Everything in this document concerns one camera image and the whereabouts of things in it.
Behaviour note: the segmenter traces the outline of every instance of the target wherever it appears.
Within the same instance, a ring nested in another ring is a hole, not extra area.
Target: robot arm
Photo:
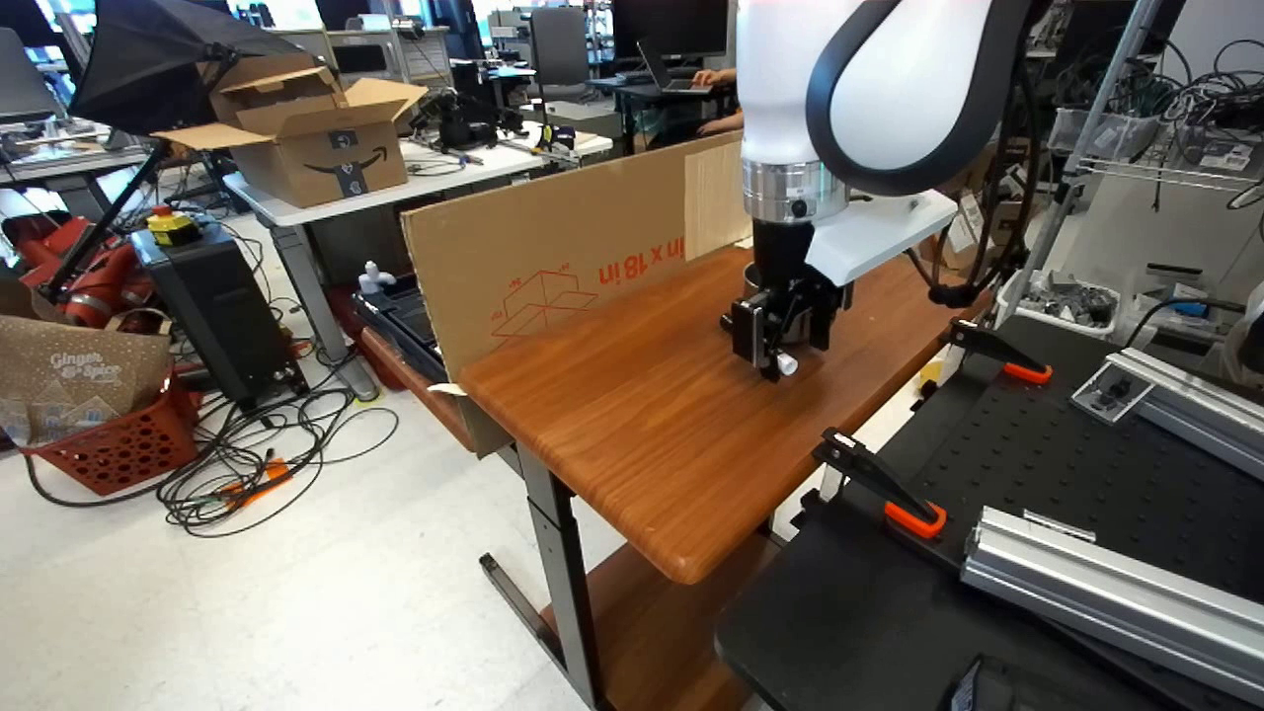
[[[929,236],[842,229],[844,184],[921,195],[984,153],[1005,123],[1044,0],[743,0],[743,199],[755,216],[752,292],[730,340],[759,377],[789,377],[789,346],[829,346],[848,281]],[[836,278],[815,240],[857,240]]]

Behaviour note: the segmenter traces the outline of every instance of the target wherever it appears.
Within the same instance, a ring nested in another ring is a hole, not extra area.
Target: gray floor
[[[476,566],[498,553],[545,602],[520,481],[498,460],[469,460],[411,394],[372,407],[402,419],[385,452],[332,468],[306,502],[232,541],[187,537],[150,498],[56,510],[19,460],[0,460],[0,708],[581,708]],[[865,425],[869,445],[904,415],[908,386]],[[362,419],[332,453],[381,431],[385,419]],[[593,566],[622,537],[577,515]]]

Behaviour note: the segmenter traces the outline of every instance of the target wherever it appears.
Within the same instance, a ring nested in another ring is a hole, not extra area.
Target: storage box
[[[394,123],[428,88],[326,69],[282,70],[212,96],[218,117],[162,137],[181,152],[232,152],[244,180],[291,207],[322,207],[406,180]]]
[[[743,236],[734,148],[685,141],[402,212],[445,377]]]

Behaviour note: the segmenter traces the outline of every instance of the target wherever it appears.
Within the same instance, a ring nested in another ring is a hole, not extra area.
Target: cardboard box
[[[218,117],[165,129],[187,152],[232,152],[244,180],[291,207],[322,207],[406,180],[394,123],[428,88],[358,80],[339,88],[326,69],[231,82]]]
[[[445,377],[728,244],[730,153],[734,137],[685,141],[402,212]]]

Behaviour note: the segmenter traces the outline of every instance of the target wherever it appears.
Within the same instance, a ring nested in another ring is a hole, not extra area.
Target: black metal frame
[[[545,619],[532,602],[518,590],[518,579],[484,553],[477,566],[491,585],[506,598],[530,637],[555,657],[565,681],[588,708],[609,708],[601,686],[601,652],[595,652],[595,626],[588,606],[588,577],[584,577],[584,548],[581,529],[574,516],[574,491],[555,479],[555,469],[530,453],[513,452],[506,460],[520,481],[530,502],[530,523],[538,529],[538,548],[549,579],[555,619]]]

